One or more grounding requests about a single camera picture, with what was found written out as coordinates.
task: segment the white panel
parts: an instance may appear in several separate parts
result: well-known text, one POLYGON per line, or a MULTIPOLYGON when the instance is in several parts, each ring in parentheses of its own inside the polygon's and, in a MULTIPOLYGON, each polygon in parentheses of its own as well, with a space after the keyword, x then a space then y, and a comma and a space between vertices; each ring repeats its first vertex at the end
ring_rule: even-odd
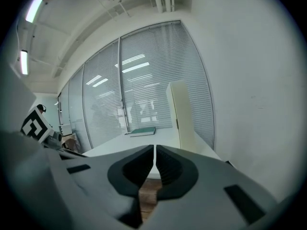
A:
POLYGON ((59 96, 59 103, 61 106, 60 120, 62 125, 70 124, 69 110, 68 110, 68 85, 69 83, 66 83, 59 96))
POLYGON ((118 42, 110 44, 85 63, 83 109, 93 148, 125 132, 120 104, 118 42))
POLYGON ((29 59, 30 64, 29 64, 29 71, 30 74, 48 74, 48 77, 50 79, 50 74, 52 71, 52 65, 44 64, 41 62, 37 62, 34 60, 29 59))
POLYGON ((82 153, 91 149, 91 144, 87 136, 82 105, 82 76, 83 67, 69 80, 68 102, 69 117, 72 131, 77 135, 82 153))
POLYGON ((69 33, 81 18, 96 7, 95 0, 50 0, 43 7, 38 20, 69 33))
POLYGON ((20 131, 35 96, 17 77, 4 55, 1 55, 0 96, 0 131, 20 131))
POLYGON ((67 35, 43 25, 37 25, 34 31, 35 38, 31 42, 31 56, 54 64, 59 50, 67 40, 67 35))
POLYGON ((171 81, 166 89, 173 126, 179 131, 180 148, 196 152, 192 108, 184 80, 171 81))
POLYGON ((194 129, 213 147, 213 108, 206 73, 185 28, 179 22, 151 26, 122 39, 121 48, 129 130, 171 127, 165 92, 170 81, 183 79, 194 129))

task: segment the ceiling light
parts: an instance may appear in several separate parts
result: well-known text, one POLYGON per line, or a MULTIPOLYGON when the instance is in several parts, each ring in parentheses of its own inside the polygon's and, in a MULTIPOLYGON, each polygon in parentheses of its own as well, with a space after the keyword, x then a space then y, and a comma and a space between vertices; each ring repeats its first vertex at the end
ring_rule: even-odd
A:
POLYGON ((144 87, 149 87, 149 86, 153 86, 153 85, 156 85, 156 84, 159 84, 159 82, 158 83, 154 83, 154 84, 149 84, 149 85, 146 85, 144 87))
POLYGON ((97 87, 99 84, 102 84, 103 82, 108 81, 108 79, 102 79, 100 82, 93 85, 93 87, 97 87))
POLYGON ((122 65, 125 65, 125 64, 127 64, 127 63, 129 63, 129 62, 132 62, 132 61, 134 61, 134 60, 137 60, 137 59, 140 59, 140 58, 143 58, 143 57, 145 57, 145 55, 141 54, 141 55, 132 57, 132 58, 130 58, 130 59, 126 59, 126 60, 124 60, 121 64, 122 64, 122 65))
POLYGON ((128 79, 129 82, 133 82, 133 81, 136 81, 136 80, 140 80, 140 79, 145 79, 145 78, 152 78, 152 74, 147 74, 147 75, 144 75, 144 76, 140 76, 140 77, 137 77, 137 78, 134 78, 134 79, 128 79))
POLYGON ((125 72, 128 72, 128 71, 132 71, 132 70, 135 70, 135 69, 138 69, 138 68, 141 68, 141 67, 146 67, 146 66, 149 66, 149 62, 137 65, 135 67, 130 67, 128 69, 123 70, 122 72, 125 73, 125 72))
POLYGON ((28 52, 22 50, 20 52, 21 72, 24 75, 28 75, 28 52))
POLYGON ((26 21, 31 22, 31 23, 33 22, 35 15, 36 15, 36 12, 37 12, 37 10, 38 10, 42 1, 43 0, 33 0, 32 1, 32 4, 29 8, 27 17, 25 18, 26 21))
POLYGON ((100 75, 97 75, 96 77, 94 77, 92 80, 89 80, 86 84, 90 85, 92 82, 96 81, 97 79, 101 78, 100 75))
POLYGON ((114 94, 114 91, 109 91, 107 93, 101 94, 101 95, 99 95, 99 97, 106 97, 106 96, 111 95, 111 94, 114 94))

